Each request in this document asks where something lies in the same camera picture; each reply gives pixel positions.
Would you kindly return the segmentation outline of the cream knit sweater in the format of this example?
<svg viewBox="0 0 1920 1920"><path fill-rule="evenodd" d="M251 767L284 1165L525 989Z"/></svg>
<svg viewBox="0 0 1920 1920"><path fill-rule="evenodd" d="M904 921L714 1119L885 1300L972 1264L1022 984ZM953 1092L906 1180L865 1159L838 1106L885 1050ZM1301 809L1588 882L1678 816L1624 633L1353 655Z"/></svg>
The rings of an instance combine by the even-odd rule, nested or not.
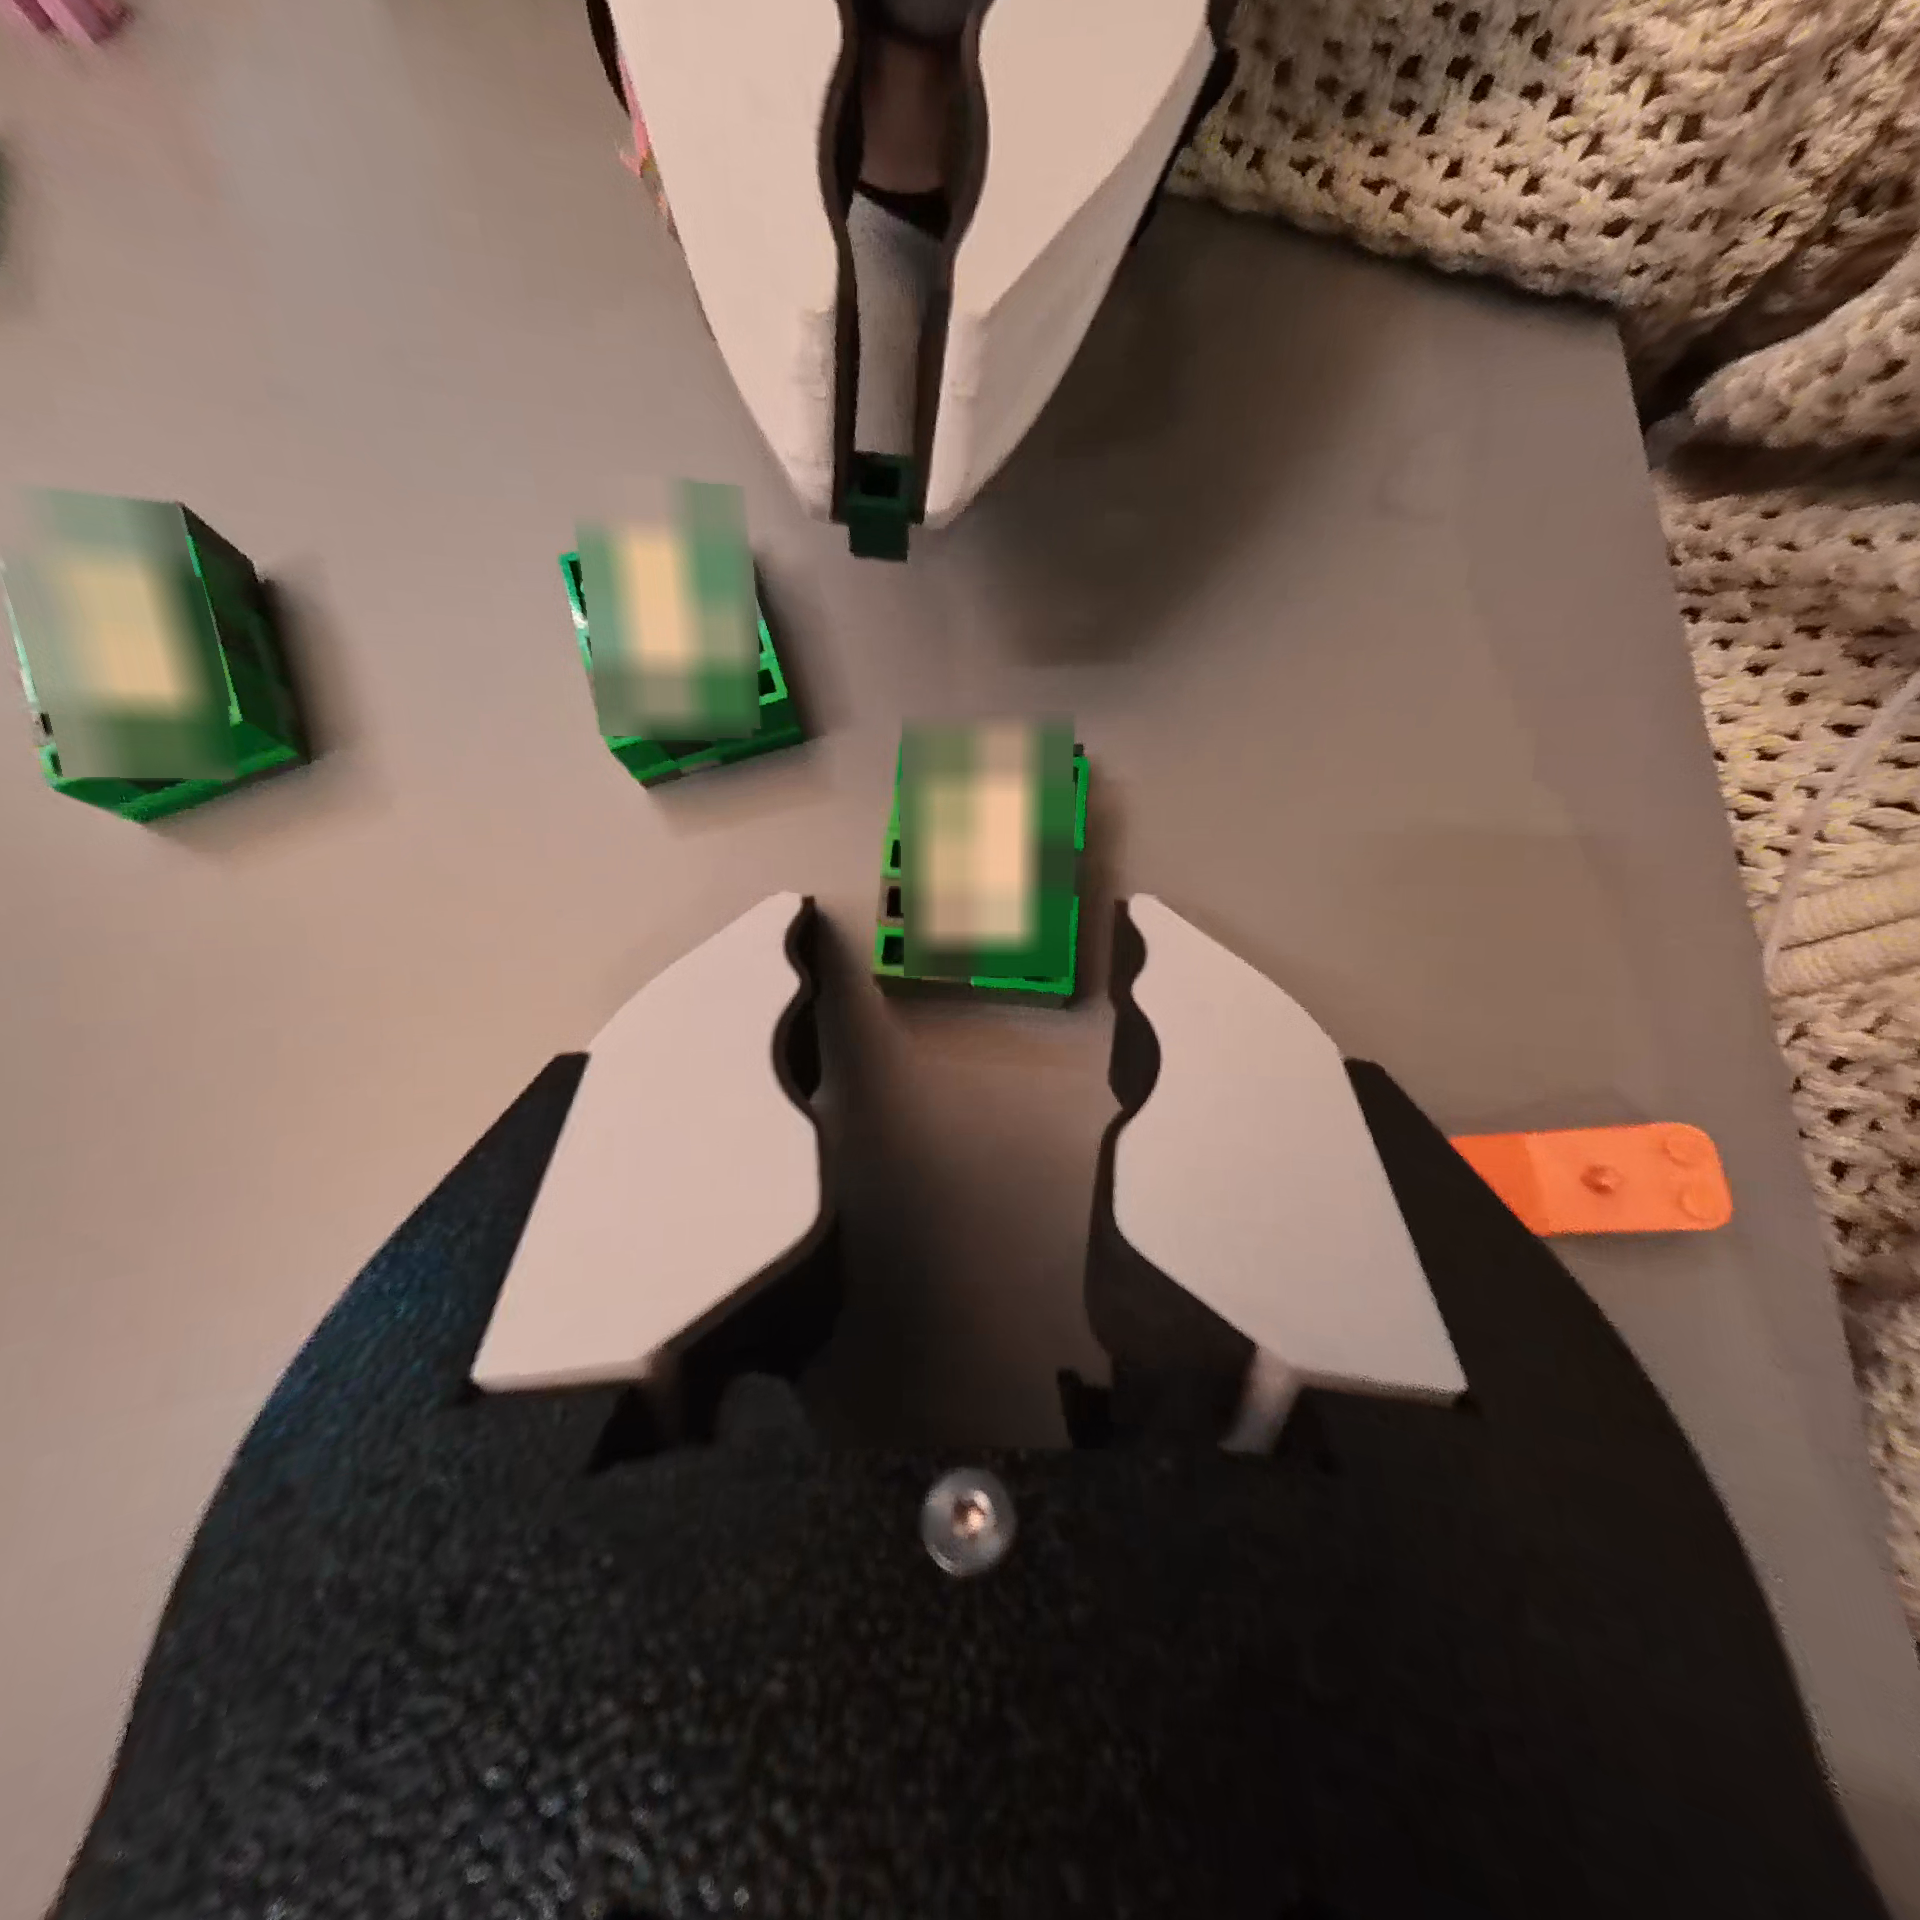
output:
<svg viewBox="0 0 1920 1920"><path fill-rule="evenodd" d="M1234 5L1178 189L1624 337L1917 1616L1917 5Z"/></svg>

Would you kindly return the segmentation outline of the orange lego brick separator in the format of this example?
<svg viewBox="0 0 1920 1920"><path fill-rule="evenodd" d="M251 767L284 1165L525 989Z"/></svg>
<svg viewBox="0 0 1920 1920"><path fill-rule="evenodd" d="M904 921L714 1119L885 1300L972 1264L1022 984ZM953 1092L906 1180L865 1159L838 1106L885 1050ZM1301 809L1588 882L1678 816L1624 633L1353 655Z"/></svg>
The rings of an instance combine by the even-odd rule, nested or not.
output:
<svg viewBox="0 0 1920 1920"><path fill-rule="evenodd" d="M1453 1137L1450 1143L1541 1239L1717 1232L1736 1217L1714 1140L1686 1123Z"/></svg>

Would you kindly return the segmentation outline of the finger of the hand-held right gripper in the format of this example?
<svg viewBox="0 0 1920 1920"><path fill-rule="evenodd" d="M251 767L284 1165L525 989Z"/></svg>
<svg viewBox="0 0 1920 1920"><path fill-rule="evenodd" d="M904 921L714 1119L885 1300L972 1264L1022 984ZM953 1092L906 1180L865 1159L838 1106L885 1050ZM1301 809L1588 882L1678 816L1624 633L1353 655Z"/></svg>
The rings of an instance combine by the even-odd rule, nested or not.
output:
<svg viewBox="0 0 1920 1920"><path fill-rule="evenodd" d="M610 2L706 327L801 505L838 513L857 394L832 119L851 80L834 2Z"/></svg>
<svg viewBox="0 0 1920 1920"><path fill-rule="evenodd" d="M944 289L923 521L942 531L1044 412L1204 114L1233 5L994 2L963 35L974 112Z"/></svg>

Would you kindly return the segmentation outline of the green lego block assembly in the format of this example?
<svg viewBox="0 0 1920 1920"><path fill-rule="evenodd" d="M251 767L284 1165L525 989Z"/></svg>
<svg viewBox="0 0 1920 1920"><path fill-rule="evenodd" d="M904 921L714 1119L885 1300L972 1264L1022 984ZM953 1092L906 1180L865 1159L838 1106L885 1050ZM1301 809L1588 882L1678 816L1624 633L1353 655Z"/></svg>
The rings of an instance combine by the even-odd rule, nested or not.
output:
<svg viewBox="0 0 1920 1920"><path fill-rule="evenodd" d="M272 586L171 498L36 490L4 612L41 783L156 825L309 762Z"/></svg>
<svg viewBox="0 0 1920 1920"><path fill-rule="evenodd" d="M1068 888L1068 933L1062 964L1052 973L972 973L929 976L906 963L906 837L900 813L904 767L897 764L897 787L881 842L881 885L872 937L872 976L885 992L985 1000L1000 1004L1069 1005L1076 996L1082 945L1082 881L1088 850L1090 762L1084 744L1073 744L1073 868Z"/></svg>
<svg viewBox="0 0 1920 1920"><path fill-rule="evenodd" d="M760 720L754 732L715 741L654 741L637 733L604 733L612 760L641 787L651 788L741 762L754 762L773 752L793 751L808 741L801 696L780 658L760 573L754 573L754 610L760 629Z"/></svg>

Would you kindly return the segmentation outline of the small dark green lego brick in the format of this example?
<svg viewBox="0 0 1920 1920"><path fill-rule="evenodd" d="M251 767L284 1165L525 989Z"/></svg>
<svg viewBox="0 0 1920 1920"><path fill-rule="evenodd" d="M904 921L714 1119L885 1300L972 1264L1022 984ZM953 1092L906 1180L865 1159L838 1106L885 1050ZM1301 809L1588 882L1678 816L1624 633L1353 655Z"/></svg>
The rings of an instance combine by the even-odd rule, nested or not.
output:
<svg viewBox="0 0 1920 1920"><path fill-rule="evenodd" d="M857 561L907 563L923 490L913 458L854 448L836 481L834 517Z"/></svg>

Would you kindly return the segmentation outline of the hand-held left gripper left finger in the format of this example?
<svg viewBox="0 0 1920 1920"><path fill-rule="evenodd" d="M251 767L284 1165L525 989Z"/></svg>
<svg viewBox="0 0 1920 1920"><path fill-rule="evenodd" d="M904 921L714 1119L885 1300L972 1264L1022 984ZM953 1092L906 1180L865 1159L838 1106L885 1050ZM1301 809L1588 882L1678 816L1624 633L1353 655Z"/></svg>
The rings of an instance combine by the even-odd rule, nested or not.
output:
<svg viewBox="0 0 1920 1920"><path fill-rule="evenodd" d="M804 893L771 893L592 1037L470 1386L658 1386L826 1239Z"/></svg>

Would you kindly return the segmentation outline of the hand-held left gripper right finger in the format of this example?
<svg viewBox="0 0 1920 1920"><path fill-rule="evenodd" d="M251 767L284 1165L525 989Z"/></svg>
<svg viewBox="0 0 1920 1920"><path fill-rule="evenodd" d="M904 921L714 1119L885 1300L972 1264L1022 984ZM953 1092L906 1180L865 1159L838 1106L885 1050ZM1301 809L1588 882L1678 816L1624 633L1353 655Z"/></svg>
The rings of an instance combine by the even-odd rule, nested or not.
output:
<svg viewBox="0 0 1920 1920"><path fill-rule="evenodd" d="M1115 1424L1267 1455L1309 1388L1459 1403L1464 1361L1329 1032L1149 893L1118 903L1110 1000L1085 1305Z"/></svg>

